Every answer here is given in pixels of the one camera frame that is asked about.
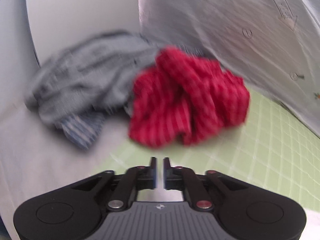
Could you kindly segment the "red checked garment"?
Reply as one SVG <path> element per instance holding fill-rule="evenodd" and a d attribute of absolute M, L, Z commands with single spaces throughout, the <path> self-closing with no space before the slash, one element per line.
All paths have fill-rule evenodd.
<path fill-rule="evenodd" d="M 153 148 L 177 139 L 198 144 L 221 129 L 242 125 L 250 94 L 241 77 L 217 60 L 162 49 L 133 84 L 131 140 Z"/>

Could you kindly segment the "blue plaid garment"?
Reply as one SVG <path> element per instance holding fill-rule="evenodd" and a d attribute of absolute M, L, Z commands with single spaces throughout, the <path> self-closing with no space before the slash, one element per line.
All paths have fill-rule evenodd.
<path fill-rule="evenodd" d="M 82 150 L 89 149 L 100 135 L 106 121 L 104 113 L 71 114 L 56 124 L 66 138 Z"/>

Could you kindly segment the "grey crumpled garment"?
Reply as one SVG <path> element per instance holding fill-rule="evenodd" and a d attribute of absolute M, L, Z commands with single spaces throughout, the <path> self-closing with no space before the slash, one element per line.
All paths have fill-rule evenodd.
<path fill-rule="evenodd" d="M 113 112 L 132 97 L 136 76 L 155 64 L 161 45 L 141 34 L 116 31 L 93 36 L 49 58 L 25 95 L 28 109 L 53 126 L 95 109 Z"/>

